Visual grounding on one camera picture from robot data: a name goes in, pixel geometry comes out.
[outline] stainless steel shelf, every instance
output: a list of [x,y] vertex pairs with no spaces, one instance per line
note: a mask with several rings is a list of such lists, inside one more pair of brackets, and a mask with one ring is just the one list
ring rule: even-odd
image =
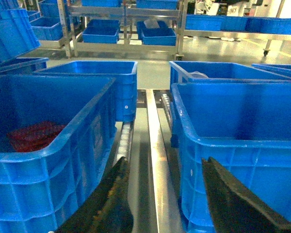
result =
[[[96,16],[96,15],[123,15],[123,7],[92,7],[92,6],[69,6],[72,16]],[[141,9],[127,8],[127,18],[140,17],[160,17],[164,19],[177,19],[179,10],[159,10],[159,9]]]
[[61,50],[65,46],[65,38],[61,38],[57,41],[52,40],[40,40],[41,47],[39,49],[48,49],[48,50]]
[[175,46],[159,46],[159,45],[125,45],[125,44],[100,44],[100,43],[83,43],[78,42],[76,45],[77,51],[86,52],[147,52],[159,51],[170,54],[176,54]]
[[244,32],[215,32],[215,31],[195,31],[184,30],[185,35],[190,36],[213,36],[213,37],[229,37],[241,39],[269,39],[269,40],[290,40],[291,35],[281,34],[265,34],[265,33],[244,33]]

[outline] metal rail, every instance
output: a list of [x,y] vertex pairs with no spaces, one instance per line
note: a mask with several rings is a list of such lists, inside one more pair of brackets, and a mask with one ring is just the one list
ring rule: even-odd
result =
[[124,122],[121,129],[121,138],[118,143],[113,165],[119,161],[120,158],[125,157],[130,161],[131,144],[134,135],[134,121]]
[[168,126],[170,131],[172,130],[171,110],[170,110],[170,99],[167,94],[162,94],[162,104],[167,117]]
[[156,100],[147,89],[146,105],[150,135],[150,165],[152,170],[158,233],[183,233],[177,198],[169,170]]
[[242,32],[224,32],[224,31],[195,31],[185,30],[185,35],[191,36],[214,36],[214,37],[231,37],[241,39],[270,39],[270,40],[289,40],[291,35],[281,34],[264,34],[264,33],[242,33]]

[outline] crate rim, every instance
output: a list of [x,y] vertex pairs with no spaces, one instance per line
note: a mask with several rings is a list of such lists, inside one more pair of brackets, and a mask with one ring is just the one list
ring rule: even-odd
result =
[[[22,77],[34,78],[34,76],[31,76],[31,75],[0,75],[0,78],[11,78],[11,77],[19,78],[19,79]],[[52,79],[56,78],[56,77],[46,76],[46,75],[41,75],[41,77],[52,78]],[[64,147],[64,145],[67,143],[67,141],[69,140],[70,136],[77,130],[76,127],[78,126],[78,123],[72,122],[72,121],[77,117],[80,119],[86,118],[86,116],[88,115],[91,109],[89,107],[95,106],[99,102],[100,98],[107,93],[109,88],[114,85],[116,79],[115,78],[108,78],[108,79],[109,79],[109,82],[102,87],[101,91],[97,95],[93,96],[93,98],[91,98],[84,105],[84,107],[80,109],[80,111],[70,120],[70,122],[60,132],[60,134],[58,134],[58,136],[47,147],[41,150],[27,152],[27,153],[0,152],[0,162],[1,163],[22,163],[26,161],[41,159],[43,157],[48,157],[51,154],[61,150]]]
[[[36,62],[41,63],[41,62],[49,61],[48,57],[19,57],[19,58],[15,58],[14,60],[17,60],[17,59],[30,59],[29,61],[22,62],[21,64],[23,66],[34,65]],[[19,63],[12,64],[12,65],[9,65],[9,66],[7,66],[7,65],[2,66],[2,67],[0,67],[0,73],[3,72],[3,71],[9,71],[9,70],[18,68],[18,65],[19,65]]]
[[[180,72],[182,73],[186,73],[186,75],[188,76],[188,78],[192,78],[194,79],[195,77],[193,77],[189,72],[187,72],[184,68],[182,68],[181,66],[179,66],[178,64],[185,64],[185,63],[192,63],[192,64],[221,64],[222,62],[186,62],[186,61],[170,61],[169,62],[169,65],[170,67],[172,68],[175,68],[175,69],[178,69]],[[249,66],[245,66],[245,65],[242,65],[242,64],[238,64],[238,63],[234,63],[234,62],[224,62],[225,64],[231,64],[231,65],[238,65],[238,66],[242,66],[242,67],[249,67]],[[255,67],[249,67],[249,68],[252,68],[252,69],[257,69],[257,70],[262,70],[262,69],[258,69],[258,68],[255,68]],[[266,73],[271,73],[271,74],[276,74],[274,72],[271,72],[271,71],[268,71],[268,70],[262,70],[262,71],[265,71]],[[281,77],[285,77],[285,79],[288,81],[290,80],[291,81],[291,77],[289,76],[285,76],[285,75],[282,75],[282,74],[276,74],[278,76],[281,76]]]
[[268,64],[252,64],[252,66],[255,68],[255,69],[260,69],[259,67],[261,67],[261,68],[270,68],[270,69],[275,69],[275,68],[277,68],[277,69],[280,69],[280,70],[282,70],[282,71],[285,71],[285,72],[289,72],[289,73],[291,73],[291,69],[288,69],[288,68],[283,68],[283,67],[276,67],[276,66],[272,66],[272,64],[270,64],[270,66],[268,65]]
[[[186,111],[184,103],[180,97],[178,86],[193,86],[193,85],[264,85],[264,83],[174,83],[172,84],[172,93],[174,105],[180,115],[180,121],[182,125],[186,125],[183,133],[192,141],[202,146],[207,147],[218,147],[218,148],[280,148],[280,149],[291,149],[291,141],[280,141],[280,140],[235,140],[225,139],[224,142],[220,139],[205,139],[200,137]],[[291,85],[291,83],[268,83],[267,85]]]
[[[50,20],[56,20],[56,18],[52,18],[52,17],[45,17],[45,16],[42,16],[40,18],[36,18],[35,20],[31,21],[30,24],[32,24],[33,22],[37,21],[37,20],[42,20],[42,19],[50,19]],[[57,27],[58,25],[61,25],[60,21],[58,21],[57,23],[53,24],[51,27],[47,27],[47,26],[35,26],[35,25],[31,25],[32,28],[55,28]]]
[[[57,67],[61,67],[63,65],[68,65],[68,64],[71,64],[71,63],[74,63],[74,62],[82,62],[82,63],[83,62],[91,62],[91,63],[107,63],[107,62],[134,63],[131,73],[128,73],[128,74],[122,74],[122,73],[121,74],[114,74],[114,73],[92,73],[92,74],[93,75],[125,75],[125,76],[137,74],[138,62],[136,62],[136,61],[82,61],[82,60],[72,61],[72,62],[68,62],[68,63],[56,65],[56,66],[53,66],[53,67],[47,67],[45,69],[37,70],[34,73],[37,73],[37,74],[45,74],[45,75],[48,75],[48,74],[52,74],[52,75],[58,74],[58,72],[44,72],[44,71],[47,70],[47,69],[57,68]],[[62,75],[71,75],[71,73],[60,73],[60,74],[62,74]],[[91,73],[73,73],[73,74],[78,75],[78,76],[88,76]]]
[[[173,35],[158,35],[158,36],[145,36],[144,35],[144,31],[151,31],[151,30],[167,30],[167,29],[170,29],[170,31],[172,32],[172,34]],[[175,36],[177,36],[176,35],[176,32],[175,32],[175,30],[173,30],[172,28],[142,28],[141,29],[141,36],[142,36],[142,38],[170,38],[170,37],[175,37]]]

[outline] stacked blue crate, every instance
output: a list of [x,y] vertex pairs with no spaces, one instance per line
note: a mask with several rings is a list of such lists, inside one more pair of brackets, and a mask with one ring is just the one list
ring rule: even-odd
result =
[[[93,192],[116,132],[114,82],[0,76],[0,233],[55,231]],[[50,119],[66,127],[49,146],[14,152],[7,133]]]
[[39,46],[25,9],[0,11],[0,64]]
[[0,65],[0,75],[31,74],[34,71],[45,69],[48,60],[48,58],[16,58]]
[[83,6],[96,6],[96,7],[119,7],[121,0],[82,0]]
[[115,77],[116,121],[130,122],[136,117],[137,62],[74,61],[36,73],[55,77]]
[[[168,25],[165,21],[157,21],[160,28],[168,28]],[[137,34],[138,34],[138,40],[142,40],[142,29],[146,29],[146,25],[144,21],[139,21],[136,23],[137,27]]]
[[175,83],[172,93],[187,232],[215,233],[201,166],[210,156],[291,222],[291,83]]
[[137,8],[175,10],[178,0],[137,0]]
[[41,17],[31,22],[32,29],[39,40],[60,40],[63,29],[57,18]]
[[[70,19],[69,19],[69,11],[68,11],[68,6],[66,1],[64,1],[65,5],[65,14],[66,14],[66,24],[67,24],[67,28],[68,31],[70,31],[71,26],[70,26]],[[38,34],[41,36],[42,34],[54,34],[56,36],[48,36],[48,38],[51,39],[47,39],[47,40],[58,40],[58,39],[53,39],[53,38],[58,38],[58,35],[62,35],[63,37],[63,32],[62,32],[62,26],[60,23],[60,17],[59,17],[59,9],[58,9],[58,4],[57,4],[57,0],[43,0],[41,2],[39,2],[39,6],[40,6],[40,10],[42,13],[42,16],[45,18],[53,18],[54,21],[57,20],[57,22],[59,22],[60,27],[54,23],[53,25],[43,25],[42,21],[49,21],[48,19],[45,20],[41,20],[36,22],[35,24],[35,31],[38,32]],[[72,17],[73,20],[73,24],[74,26],[77,26],[79,24],[79,20],[77,17]],[[46,36],[43,36],[40,38],[40,40],[45,40],[42,38],[47,38]]]
[[27,11],[27,14],[29,16],[29,22],[41,17],[41,13],[39,11]]
[[19,8],[17,0],[0,0],[0,10],[13,10]]
[[291,77],[291,65],[252,64],[252,66],[258,69],[263,69],[263,70],[267,70],[276,74],[281,74],[281,75]]
[[119,20],[92,19],[83,31],[83,41],[84,43],[116,44],[119,33]]

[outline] shelf post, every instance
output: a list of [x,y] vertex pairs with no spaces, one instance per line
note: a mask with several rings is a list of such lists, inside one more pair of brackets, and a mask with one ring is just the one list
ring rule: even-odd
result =
[[71,58],[72,55],[71,55],[69,31],[68,31],[67,22],[66,22],[67,15],[66,15],[66,11],[65,11],[65,3],[64,3],[64,0],[57,0],[57,2],[58,2],[60,23],[61,23],[62,28],[63,28],[63,35],[64,35],[64,39],[65,39],[65,51],[66,51],[67,57]]
[[[281,3],[280,3],[280,6],[279,6],[279,9],[278,9],[276,18],[280,17],[280,14],[282,12],[282,8],[283,8],[283,6],[285,4],[285,1],[286,0],[281,0]],[[272,43],[272,40],[267,40],[266,47],[264,49],[264,56],[266,56],[268,54],[268,52],[270,51],[271,43]]]
[[183,57],[183,40],[184,40],[184,30],[185,30],[185,25],[186,25],[186,16],[188,13],[188,0],[182,0],[180,2],[180,13],[179,13],[179,20],[178,20],[178,25],[177,25],[177,54],[176,54],[176,59],[177,60],[182,60]]

